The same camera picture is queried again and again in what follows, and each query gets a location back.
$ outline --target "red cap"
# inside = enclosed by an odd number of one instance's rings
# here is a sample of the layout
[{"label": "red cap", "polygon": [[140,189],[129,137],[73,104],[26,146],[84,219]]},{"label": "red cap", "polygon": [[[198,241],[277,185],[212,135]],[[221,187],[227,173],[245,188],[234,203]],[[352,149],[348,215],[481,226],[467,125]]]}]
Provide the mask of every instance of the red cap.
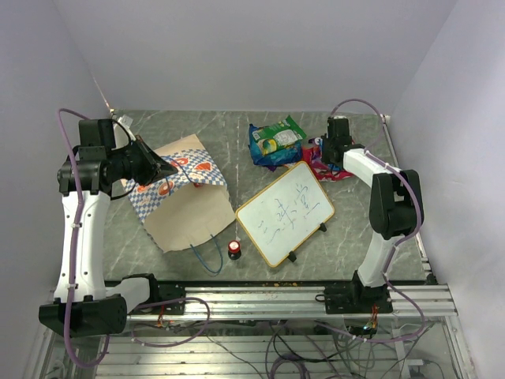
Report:
[{"label": "red cap", "polygon": [[236,254],[240,251],[240,242],[239,241],[230,241],[228,244],[228,251],[232,254]]}]

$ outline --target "paper bag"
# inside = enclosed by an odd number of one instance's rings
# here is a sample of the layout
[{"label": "paper bag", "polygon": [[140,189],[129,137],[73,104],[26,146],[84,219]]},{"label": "paper bag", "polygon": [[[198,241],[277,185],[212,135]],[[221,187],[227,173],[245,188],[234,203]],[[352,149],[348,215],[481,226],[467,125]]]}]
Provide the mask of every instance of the paper bag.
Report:
[{"label": "paper bag", "polygon": [[[235,220],[223,174],[195,134],[155,152],[178,173],[137,186],[129,199],[163,251],[198,246]],[[124,183],[127,192],[133,186],[133,181]]]}]

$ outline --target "red and black round object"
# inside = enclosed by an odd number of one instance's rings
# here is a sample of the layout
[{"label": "red and black round object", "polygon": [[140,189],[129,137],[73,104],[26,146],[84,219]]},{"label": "red and black round object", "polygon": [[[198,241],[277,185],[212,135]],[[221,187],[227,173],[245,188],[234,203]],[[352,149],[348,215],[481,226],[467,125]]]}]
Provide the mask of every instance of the red and black round object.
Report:
[{"label": "red and black round object", "polygon": [[230,259],[236,260],[240,258],[242,252],[240,251],[240,242],[239,241],[230,241],[228,244],[228,257]]}]

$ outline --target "gray wall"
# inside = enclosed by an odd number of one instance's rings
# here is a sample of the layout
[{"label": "gray wall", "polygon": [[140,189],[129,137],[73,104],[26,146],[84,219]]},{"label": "gray wall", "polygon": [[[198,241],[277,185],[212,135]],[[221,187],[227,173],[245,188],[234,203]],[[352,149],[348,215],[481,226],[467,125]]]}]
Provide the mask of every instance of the gray wall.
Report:
[{"label": "gray wall", "polygon": [[419,170],[422,236],[482,378],[503,377],[505,2],[460,0],[392,116]]},{"label": "gray wall", "polygon": [[389,114],[456,3],[55,2],[112,107]]},{"label": "gray wall", "polygon": [[[3,1],[0,36],[0,376],[19,378],[62,259],[66,153],[54,111],[107,108],[53,2]],[[65,123],[77,142],[77,120]]]}]

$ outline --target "blue snack bag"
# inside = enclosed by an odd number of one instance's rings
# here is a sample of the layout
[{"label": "blue snack bag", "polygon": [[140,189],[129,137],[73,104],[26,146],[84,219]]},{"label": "blue snack bag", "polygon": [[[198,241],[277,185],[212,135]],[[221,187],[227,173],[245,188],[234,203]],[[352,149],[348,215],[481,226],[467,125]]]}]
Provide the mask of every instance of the blue snack bag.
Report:
[{"label": "blue snack bag", "polygon": [[272,152],[264,156],[261,154],[260,147],[256,143],[253,132],[260,130],[253,124],[249,124],[249,151],[251,152],[252,162],[257,166],[282,166],[283,164],[295,163],[301,160],[301,144],[300,141],[295,142],[282,150]]}]

